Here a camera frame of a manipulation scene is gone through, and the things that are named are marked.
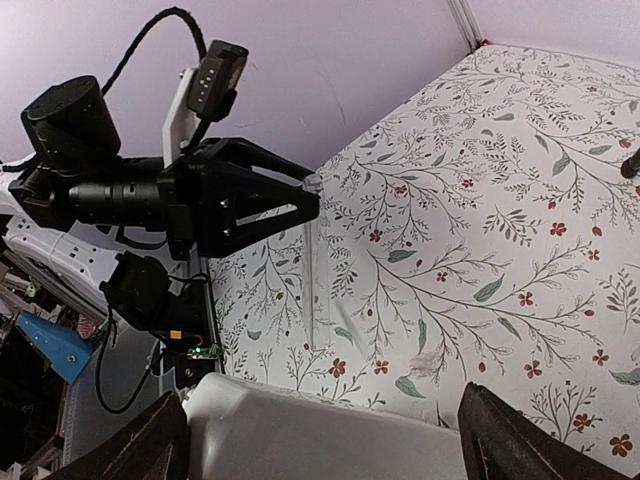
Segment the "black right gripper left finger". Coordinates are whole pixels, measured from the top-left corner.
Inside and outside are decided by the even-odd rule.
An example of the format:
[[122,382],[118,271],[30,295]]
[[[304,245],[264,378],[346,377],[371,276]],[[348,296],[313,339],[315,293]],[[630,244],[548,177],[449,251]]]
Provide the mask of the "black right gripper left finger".
[[101,446],[49,475],[62,480],[182,480],[190,427],[179,396],[167,392]]

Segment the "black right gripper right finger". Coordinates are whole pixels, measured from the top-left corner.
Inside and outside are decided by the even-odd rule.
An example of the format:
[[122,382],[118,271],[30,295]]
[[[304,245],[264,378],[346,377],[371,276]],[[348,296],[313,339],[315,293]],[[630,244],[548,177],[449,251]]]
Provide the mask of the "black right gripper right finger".
[[602,419],[585,408],[597,398],[594,386],[546,385],[531,397],[529,415],[484,385],[469,382],[457,413],[469,479],[626,479],[567,441]]

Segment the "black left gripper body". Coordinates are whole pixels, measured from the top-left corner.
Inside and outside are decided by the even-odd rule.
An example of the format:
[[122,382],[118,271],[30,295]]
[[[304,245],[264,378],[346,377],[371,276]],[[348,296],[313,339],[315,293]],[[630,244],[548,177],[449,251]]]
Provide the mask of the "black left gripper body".
[[163,232],[174,260],[223,258],[235,252],[233,168],[204,150],[162,169],[150,166],[69,189],[76,219],[95,226]]

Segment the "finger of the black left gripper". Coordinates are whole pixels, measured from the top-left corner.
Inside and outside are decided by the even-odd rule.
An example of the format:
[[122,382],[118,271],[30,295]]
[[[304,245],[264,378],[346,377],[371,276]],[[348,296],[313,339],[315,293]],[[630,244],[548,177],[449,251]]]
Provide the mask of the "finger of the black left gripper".
[[234,164],[203,174],[199,255],[223,258],[319,215],[315,193]]
[[240,137],[208,138],[197,149],[197,174],[210,184],[245,185],[275,181],[256,168],[295,181],[302,181],[313,173],[307,167]]

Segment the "white metronome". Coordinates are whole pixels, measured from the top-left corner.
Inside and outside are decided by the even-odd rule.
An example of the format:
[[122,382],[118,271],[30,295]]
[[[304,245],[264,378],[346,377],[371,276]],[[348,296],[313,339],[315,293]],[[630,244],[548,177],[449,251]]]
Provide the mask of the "white metronome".
[[183,404],[191,479],[464,479],[459,434],[218,373]]

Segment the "clear metronome front cover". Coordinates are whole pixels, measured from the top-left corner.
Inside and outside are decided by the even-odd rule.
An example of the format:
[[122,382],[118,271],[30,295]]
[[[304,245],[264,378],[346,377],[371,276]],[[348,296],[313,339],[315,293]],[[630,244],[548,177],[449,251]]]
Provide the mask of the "clear metronome front cover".
[[319,197],[318,216],[303,225],[303,325],[310,348],[319,350],[331,342],[330,281],[328,278],[327,226],[329,225],[324,186],[314,173],[304,189]]

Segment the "black perforated music stand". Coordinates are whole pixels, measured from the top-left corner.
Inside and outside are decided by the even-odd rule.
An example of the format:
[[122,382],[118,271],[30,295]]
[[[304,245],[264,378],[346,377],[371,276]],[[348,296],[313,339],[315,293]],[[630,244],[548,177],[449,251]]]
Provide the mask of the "black perforated music stand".
[[625,179],[633,179],[640,171],[640,150],[627,158],[620,167],[620,173]]

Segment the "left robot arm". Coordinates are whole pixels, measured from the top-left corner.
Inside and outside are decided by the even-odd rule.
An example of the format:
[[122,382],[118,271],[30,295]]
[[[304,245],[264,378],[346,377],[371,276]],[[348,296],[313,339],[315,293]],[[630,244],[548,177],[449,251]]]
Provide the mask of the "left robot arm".
[[123,158],[97,80],[55,85],[21,115],[34,153],[5,165],[8,197],[38,226],[162,232],[173,259],[223,258],[313,220],[307,170],[242,138],[210,138],[170,164]]

